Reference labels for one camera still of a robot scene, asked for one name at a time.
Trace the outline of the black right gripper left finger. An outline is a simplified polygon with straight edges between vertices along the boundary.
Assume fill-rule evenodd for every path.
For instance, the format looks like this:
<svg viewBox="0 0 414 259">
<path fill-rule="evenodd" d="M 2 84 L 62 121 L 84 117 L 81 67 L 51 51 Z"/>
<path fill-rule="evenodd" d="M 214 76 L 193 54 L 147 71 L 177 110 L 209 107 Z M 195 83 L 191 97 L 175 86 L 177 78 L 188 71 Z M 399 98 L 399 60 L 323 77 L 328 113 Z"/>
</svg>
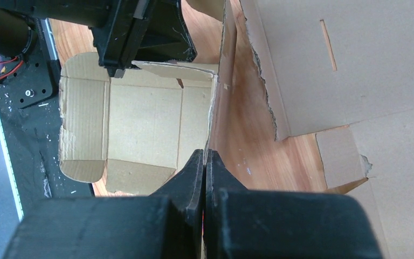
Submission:
<svg viewBox="0 0 414 259">
<path fill-rule="evenodd" d="M 203 154 L 148 196 L 41 202 L 4 258 L 201 258 Z"/>
</svg>

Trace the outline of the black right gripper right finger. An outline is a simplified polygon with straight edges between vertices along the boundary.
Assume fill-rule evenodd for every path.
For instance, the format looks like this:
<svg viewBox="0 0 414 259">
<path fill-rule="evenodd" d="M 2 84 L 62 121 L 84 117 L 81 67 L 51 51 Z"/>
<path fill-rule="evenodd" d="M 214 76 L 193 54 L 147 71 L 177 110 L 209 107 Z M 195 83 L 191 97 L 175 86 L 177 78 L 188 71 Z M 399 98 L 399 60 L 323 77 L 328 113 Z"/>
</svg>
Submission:
<svg viewBox="0 0 414 259">
<path fill-rule="evenodd" d="M 382 258 L 365 211 L 340 194 L 250 190 L 205 160 L 207 258 Z"/>
</svg>

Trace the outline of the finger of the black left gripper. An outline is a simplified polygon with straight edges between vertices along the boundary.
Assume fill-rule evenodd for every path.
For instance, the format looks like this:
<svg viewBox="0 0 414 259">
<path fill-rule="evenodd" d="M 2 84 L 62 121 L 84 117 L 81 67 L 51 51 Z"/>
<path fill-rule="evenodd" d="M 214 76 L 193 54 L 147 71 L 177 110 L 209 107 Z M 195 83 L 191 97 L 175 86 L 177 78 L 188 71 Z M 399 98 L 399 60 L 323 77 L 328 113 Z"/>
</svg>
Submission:
<svg viewBox="0 0 414 259">
<path fill-rule="evenodd" d="M 192 62 L 197 51 L 182 14 L 181 1 L 159 1 L 135 60 Z"/>
</svg>

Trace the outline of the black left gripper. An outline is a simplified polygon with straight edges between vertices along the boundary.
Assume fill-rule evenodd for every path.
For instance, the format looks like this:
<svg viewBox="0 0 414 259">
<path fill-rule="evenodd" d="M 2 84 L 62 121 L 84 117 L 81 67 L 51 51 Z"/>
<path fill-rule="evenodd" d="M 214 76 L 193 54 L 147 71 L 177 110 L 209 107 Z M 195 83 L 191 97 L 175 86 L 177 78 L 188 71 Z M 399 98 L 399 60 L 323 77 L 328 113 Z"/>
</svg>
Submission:
<svg viewBox="0 0 414 259">
<path fill-rule="evenodd" d="M 0 1 L 0 9 L 91 27 L 99 65 L 121 78 L 131 67 L 157 1 Z"/>
</svg>

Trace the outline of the small brown cardboard box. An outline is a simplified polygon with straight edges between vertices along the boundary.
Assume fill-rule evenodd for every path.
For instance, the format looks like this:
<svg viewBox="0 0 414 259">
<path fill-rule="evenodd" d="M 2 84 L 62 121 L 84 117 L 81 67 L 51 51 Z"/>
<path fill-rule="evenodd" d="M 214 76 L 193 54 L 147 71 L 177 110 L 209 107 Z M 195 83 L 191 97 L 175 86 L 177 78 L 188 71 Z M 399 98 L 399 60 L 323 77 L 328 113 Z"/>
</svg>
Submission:
<svg viewBox="0 0 414 259">
<path fill-rule="evenodd" d="M 229 1 L 190 1 L 222 22 L 214 64 L 133 61 L 114 78 L 96 52 L 62 66 L 59 166 L 68 178 L 109 192 L 148 195 L 180 171 L 196 149 L 223 153 L 237 29 Z"/>
</svg>

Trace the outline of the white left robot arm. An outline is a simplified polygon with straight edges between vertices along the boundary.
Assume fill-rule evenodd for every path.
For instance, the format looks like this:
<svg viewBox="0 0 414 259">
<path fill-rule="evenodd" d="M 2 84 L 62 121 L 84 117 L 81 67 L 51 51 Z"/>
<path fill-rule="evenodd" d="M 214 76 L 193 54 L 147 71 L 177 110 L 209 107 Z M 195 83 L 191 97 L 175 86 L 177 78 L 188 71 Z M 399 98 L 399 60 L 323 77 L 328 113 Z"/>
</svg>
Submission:
<svg viewBox="0 0 414 259">
<path fill-rule="evenodd" d="M 191 62 L 197 56 L 180 1 L 0 1 L 0 54 L 26 53 L 35 31 L 30 22 L 52 18 L 87 26 L 99 65 L 110 77 L 132 61 Z"/>
</svg>

